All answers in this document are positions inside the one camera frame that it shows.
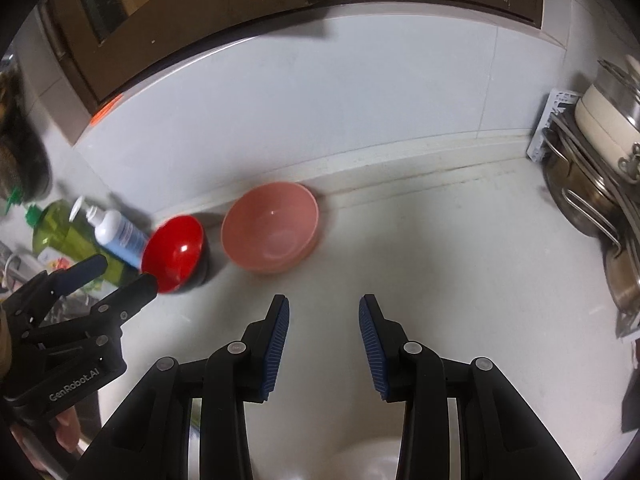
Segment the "person left hand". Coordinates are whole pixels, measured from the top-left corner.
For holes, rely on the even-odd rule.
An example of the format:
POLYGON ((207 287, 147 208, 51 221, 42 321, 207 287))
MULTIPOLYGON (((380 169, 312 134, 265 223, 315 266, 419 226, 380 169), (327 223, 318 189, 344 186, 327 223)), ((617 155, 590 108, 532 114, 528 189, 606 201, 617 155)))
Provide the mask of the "person left hand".
MULTIPOLYGON (((65 451, 73 453, 77 450, 80 439, 80 422, 77 416, 76 408, 73 406, 68 410, 58 414, 55 417, 58 422, 58 428, 55 429, 56 440, 58 444, 64 448, 65 451)), ((15 440, 17 440, 21 449, 29 457, 29 459, 35 463, 35 455, 26 448, 24 443, 24 431, 17 424, 11 426, 11 432, 15 440)))

